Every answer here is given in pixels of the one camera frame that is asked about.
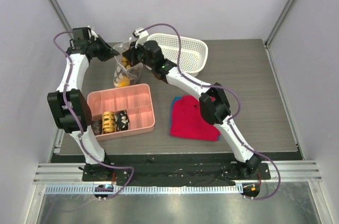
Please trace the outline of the clear polka dot zip bag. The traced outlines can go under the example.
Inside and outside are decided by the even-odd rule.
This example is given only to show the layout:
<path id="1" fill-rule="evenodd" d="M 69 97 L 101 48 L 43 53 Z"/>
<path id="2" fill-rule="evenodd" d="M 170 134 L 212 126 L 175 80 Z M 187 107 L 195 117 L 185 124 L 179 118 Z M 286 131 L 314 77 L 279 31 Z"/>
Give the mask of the clear polka dot zip bag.
<path id="1" fill-rule="evenodd" d="M 128 41 L 116 44 L 113 49 L 119 53 L 118 56 L 115 56 L 115 70 L 114 70 L 114 77 L 113 77 L 113 84 L 115 81 L 119 82 L 123 79 L 130 80 L 130 85 L 135 85 L 141 78 L 141 73 L 143 69 L 143 64 L 138 63 L 132 65 L 131 68 L 125 69 L 120 64 L 120 59 L 126 55 L 128 51 L 132 47 L 135 46 L 135 43 L 132 41 L 132 38 L 129 38 Z"/>

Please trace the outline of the fake yellow grape bunch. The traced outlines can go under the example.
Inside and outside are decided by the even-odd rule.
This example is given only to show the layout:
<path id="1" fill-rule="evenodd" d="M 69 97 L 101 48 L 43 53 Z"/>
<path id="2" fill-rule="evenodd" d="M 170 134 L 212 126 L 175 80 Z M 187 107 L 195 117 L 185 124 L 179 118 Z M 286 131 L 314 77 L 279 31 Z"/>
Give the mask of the fake yellow grape bunch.
<path id="1" fill-rule="evenodd" d="M 120 59 L 120 64 L 121 64 L 125 69 L 131 68 L 131 62 L 130 62 L 126 57 L 122 57 L 122 58 Z"/>

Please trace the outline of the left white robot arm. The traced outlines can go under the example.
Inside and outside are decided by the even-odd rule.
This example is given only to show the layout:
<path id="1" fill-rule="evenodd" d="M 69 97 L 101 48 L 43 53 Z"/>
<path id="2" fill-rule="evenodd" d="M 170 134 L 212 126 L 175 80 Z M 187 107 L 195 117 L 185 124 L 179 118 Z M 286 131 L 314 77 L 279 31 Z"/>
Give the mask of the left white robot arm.
<path id="1" fill-rule="evenodd" d="M 94 174 L 101 181 L 112 177 L 113 166 L 92 130 L 91 109 L 82 94 L 85 73 L 93 58 L 108 61 L 119 52 L 108 45 L 90 27 L 74 28 L 67 50 L 66 68 L 60 85 L 48 93 L 47 101 L 57 128 L 69 134 L 78 144 L 87 165 L 97 165 Z"/>

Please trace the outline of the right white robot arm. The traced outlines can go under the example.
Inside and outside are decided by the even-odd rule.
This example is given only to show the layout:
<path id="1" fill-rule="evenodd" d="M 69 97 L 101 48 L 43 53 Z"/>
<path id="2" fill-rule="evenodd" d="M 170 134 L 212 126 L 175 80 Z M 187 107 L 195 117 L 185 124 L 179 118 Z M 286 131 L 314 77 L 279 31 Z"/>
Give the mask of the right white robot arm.
<path id="1" fill-rule="evenodd" d="M 197 99 L 203 120 L 217 128 L 231 147 L 241 176 L 250 179 L 258 173 L 261 158 L 237 129 L 225 89 L 220 84 L 207 84 L 181 71 L 179 63 L 166 59 L 161 47 L 153 40 L 130 44 L 122 56 L 132 65 L 142 63 L 148 66 L 158 80 L 176 86 Z"/>

